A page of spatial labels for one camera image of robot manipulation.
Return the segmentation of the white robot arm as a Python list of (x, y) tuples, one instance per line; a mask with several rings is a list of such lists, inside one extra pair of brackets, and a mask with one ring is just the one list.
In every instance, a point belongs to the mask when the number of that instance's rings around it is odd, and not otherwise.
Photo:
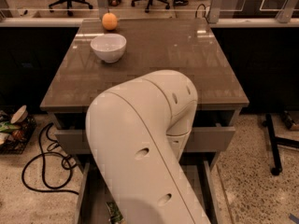
[(162, 70), (90, 104), (88, 144), (126, 224), (210, 224), (179, 165), (197, 101), (185, 75)]

